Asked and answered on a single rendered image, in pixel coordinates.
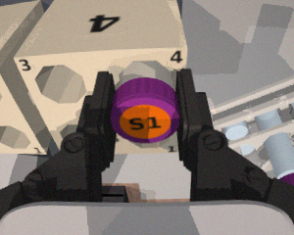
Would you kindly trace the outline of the white tube rack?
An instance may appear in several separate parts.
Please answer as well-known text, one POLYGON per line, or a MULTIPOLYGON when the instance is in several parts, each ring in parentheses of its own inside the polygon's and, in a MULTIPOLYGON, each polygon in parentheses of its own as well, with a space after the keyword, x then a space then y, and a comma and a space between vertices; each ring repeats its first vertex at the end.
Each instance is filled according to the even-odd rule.
POLYGON ((214 129, 224 134, 224 127, 245 120, 250 135, 228 142, 228 147, 233 149, 244 144, 254 146, 263 171, 272 170, 264 142, 279 132, 290 133, 294 141, 294 119, 290 116, 288 106, 294 103, 293 91, 294 75, 212 106, 210 113, 214 129), (275 109, 279 109, 285 123, 260 131, 254 117, 275 109))

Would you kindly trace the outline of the white button box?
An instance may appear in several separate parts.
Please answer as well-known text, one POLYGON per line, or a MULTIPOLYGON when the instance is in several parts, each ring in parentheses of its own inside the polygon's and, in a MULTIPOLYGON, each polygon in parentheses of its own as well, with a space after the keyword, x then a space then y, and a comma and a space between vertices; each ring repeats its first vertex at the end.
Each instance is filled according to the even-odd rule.
POLYGON ((51 157, 49 147, 46 154, 40 155, 0 154, 0 189, 24 181, 30 172, 51 157))

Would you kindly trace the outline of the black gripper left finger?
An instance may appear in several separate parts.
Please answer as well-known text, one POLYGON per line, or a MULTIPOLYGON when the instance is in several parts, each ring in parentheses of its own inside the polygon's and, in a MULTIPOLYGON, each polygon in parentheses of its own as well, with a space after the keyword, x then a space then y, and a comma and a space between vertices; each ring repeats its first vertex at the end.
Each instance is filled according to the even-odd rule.
POLYGON ((0 219, 34 202, 103 202, 101 173, 114 161, 116 146, 111 124, 115 92, 113 74, 98 71, 93 94, 84 97, 76 132, 24 181, 0 189, 0 219))

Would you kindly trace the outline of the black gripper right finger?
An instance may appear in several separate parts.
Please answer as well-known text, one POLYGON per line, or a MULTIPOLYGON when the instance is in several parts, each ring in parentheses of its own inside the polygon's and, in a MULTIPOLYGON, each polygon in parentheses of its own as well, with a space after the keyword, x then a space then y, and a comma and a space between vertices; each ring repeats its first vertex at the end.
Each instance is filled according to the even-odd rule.
POLYGON ((191 69, 176 72, 175 93, 178 154, 191 171, 190 202, 259 201, 285 211, 294 224, 294 185, 269 178, 228 147, 226 136, 214 129, 206 93, 195 91, 191 69))

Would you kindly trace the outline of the grey flat mat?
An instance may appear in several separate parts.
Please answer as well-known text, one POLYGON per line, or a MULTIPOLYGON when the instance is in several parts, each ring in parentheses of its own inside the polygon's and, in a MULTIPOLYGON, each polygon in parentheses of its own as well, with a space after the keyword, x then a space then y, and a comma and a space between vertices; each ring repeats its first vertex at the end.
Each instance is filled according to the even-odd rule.
MULTIPOLYGON (((182 0, 186 68, 209 108, 294 75, 294 0, 182 0)), ((141 200, 190 199, 178 153, 115 154, 102 183, 139 183, 141 200)))

